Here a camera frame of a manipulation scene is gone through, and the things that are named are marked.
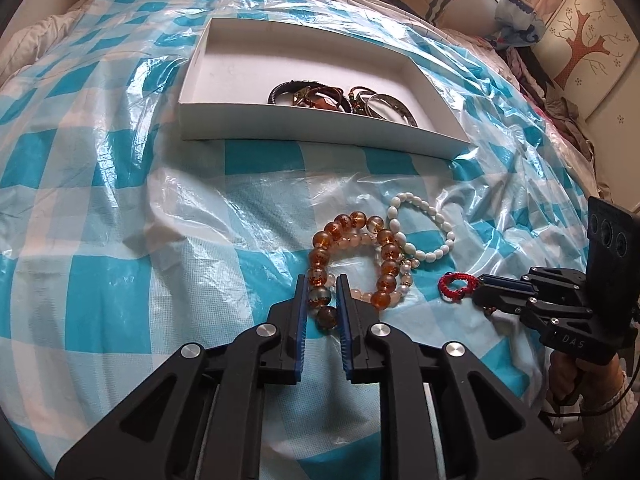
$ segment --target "white bead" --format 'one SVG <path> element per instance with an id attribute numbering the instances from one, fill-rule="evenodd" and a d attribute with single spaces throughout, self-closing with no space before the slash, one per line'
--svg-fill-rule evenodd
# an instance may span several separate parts
<path id="1" fill-rule="evenodd" d="M 409 256 L 413 256 L 415 254 L 415 245 L 410 244 L 409 242 L 404 244 L 404 254 L 408 254 Z"/>
<path id="2" fill-rule="evenodd" d="M 391 296 L 391 306 L 396 306 L 402 298 L 402 294 L 398 290 L 394 290 L 389 296 Z"/>
<path id="3" fill-rule="evenodd" d="M 389 229 L 392 232 L 397 233 L 400 230 L 400 221 L 397 218 L 393 218 L 389 221 Z"/>
<path id="4" fill-rule="evenodd" d="M 404 244 L 406 243 L 406 236 L 402 231 L 398 231 L 396 233 L 396 242 L 398 242 L 401 248 L 404 247 Z"/>

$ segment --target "checkered tablecloth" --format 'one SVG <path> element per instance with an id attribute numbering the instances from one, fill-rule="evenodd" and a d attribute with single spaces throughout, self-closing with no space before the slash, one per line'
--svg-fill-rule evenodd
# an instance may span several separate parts
<path id="1" fill-rule="evenodd" d="M 210 16 L 280 20 L 405 52 L 473 146 L 426 156 L 270 140 L 182 141 L 175 106 Z M 513 317 L 440 300 L 448 270 L 584 268 L 586 200 L 520 94 L 466 51 L 327 0 L 95 0 L 71 34 L 0 92 L 0 404 L 37 460 L 60 456 L 181 344 L 215 346 L 290 298 L 314 232 L 383 215 L 410 190 L 455 225 L 383 320 L 460 340 L 540 401 L 545 351 Z M 402 208 L 408 240 L 442 243 Z M 334 267 L 374 286 L 369 254 Z M 376 386 L 344 379 L 337 339 L 309 324 L 303 381 L 268 388 L 263 479 L 378 478 Z"/>

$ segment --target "red braided bracelet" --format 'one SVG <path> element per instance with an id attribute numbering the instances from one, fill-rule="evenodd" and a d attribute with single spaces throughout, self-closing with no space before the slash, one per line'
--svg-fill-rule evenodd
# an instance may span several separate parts
<path id="1" fill-rule="evenodd" d="M 459 288 L 458 290 L 451 290 L 448 285 L 456 280 L 466 281 L 466 286 Z M 438 280 L 438 290 L 443 296 L 455 301 L 460 301 L 467 294 L 471 294 L 476 288 L 478 288 L 478 279 L 471 274 L 465 274 L 464 272 L 447 272 Z"/>

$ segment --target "silver bolt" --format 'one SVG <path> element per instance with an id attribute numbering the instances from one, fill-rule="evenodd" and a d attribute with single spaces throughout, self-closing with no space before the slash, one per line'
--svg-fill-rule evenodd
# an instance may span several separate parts
<path id="1" fill-rule="evenodd" d="M 255 331 L 260 337 L 271 337 L 278 331 L 278 329 L 271 323 L 263 323 L 262 325 L 259 325 Z"/>
<path id="2" fill-rule="evenodd" d="M 385 325 L 384 323 L 376 323 L 371 327 L 371 333 L 373 335 L 377 335 L 378 337 L 386 337 L 391 334 L 391 327 L 389 325 Z"/>
<path id="3" fill-rule="evenodd" d="M 462 343 L 458 343 L 457 341 L 449 343 L 445 346 L 445 350 L 451 357 L 460 357 L 465 354 L 465 347 Z"/>
<path id="4" fill-rule="evenodd" d="M 180 355 L 185 359 L 198 357 L 200 355 L 200 346 L 196 345 L 196 343 L 189 343 L 180 349 Z"/>

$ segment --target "amber bead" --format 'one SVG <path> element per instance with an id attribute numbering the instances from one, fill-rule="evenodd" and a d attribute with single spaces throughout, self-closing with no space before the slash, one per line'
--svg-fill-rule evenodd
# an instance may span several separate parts
<path id="1" fill-rule="evenodd" d="M 325 286 L 315 286 L 309 291 L 309 306 L 320 308 L 327 306 L 331 301 L 331 291 Z"/>
<path id="2" fill-rule="evenodd" d="M 382 274 L 391 274 L 392 276 L 397 276 L 400 273 L 400 265 L 398 264 L 398 262 L 385 260 L 380 266 L 380 272 Z"/>
<path id="3" fill-rule="evenodd" d="M 367 225 L 367 216 L 362 211 L 354 211 L 350 217 L 353 221 L 353 227 L 356 229 L 362 229 Z"/>
<path id="4" fill-rule="evenodd" d="M 393 292 L 396 290 L 396 279 L 391 274 L 382 274 L 376 282 L 376 289 L 380 292 Z"/>
<path id="5" fill-rule="evenodd" d="M 311 249 L 309 263 L 311 267 L 326 267 L 329 263 L 329 251 L 326 249 Z"/>
<path id="6" fill-rule="evenodd" d="M 370 233 L 378 233 L 385 226 L 385 221 L 379 216 L 370 216 L 367 220 L 367 231 Z"/>
<path id="7" fill-rule="evenodd" d="M 349 215 L 341 214 L 335 217 L 334 222 L 338 222 L 342 226 L 343 230 L 353 229 L 353 220 Z"/>
<path id="8" fill-rule="evenodd" d="M 324 226 L 324 231 L 331 235 L 335 241 L 338 241 L 342 238 L 342 226 L 339 222 L 329 222 Z"/>
<path id="9" fill-rule="evenodd" d="M 374 292 L 371 295 L 371 304 L 378 310 L 385 310 L 391 304 L 391 296 L 386 292 Z"/>
<path id="10" fill-rule="evenodd" d="M 396 241 L 394 234 L 389 229 L 382 229 L 378 231 L 377 237 L 378 243 L 382 246 L 392 244 Z"/>
<path id="11" fill-rule="evenodd" d="M 306 272 L 306 278 L 309 280 L 309 285 L 320 286 L 326 283 L 327 273 L 323 267 L 311 267 Z"/>
<path id="12" fill-rule="evenodd" d="M 333 306 L 324 306 L 318 310 L 316 323 L 320 328 L 331 330 L 338 324 L 338 311 Z"/>
<path id="13" fill-rule="evenodd" d="M 317 249 L 329 249 L 334 243 L 334 239 L 329 233 L 325 231 L 318 231 L 316 234 L 314 234 L 311 243 Z"/>
<path id="14" fill-rule="evenodd" d="M 398 246 L 396 244 L 386 244 L 382 246 L 380 255 L 382 256 L 383 260 L 395 261 L 396 258 L 400 256 L 400 249 L 398 249 Z"/>

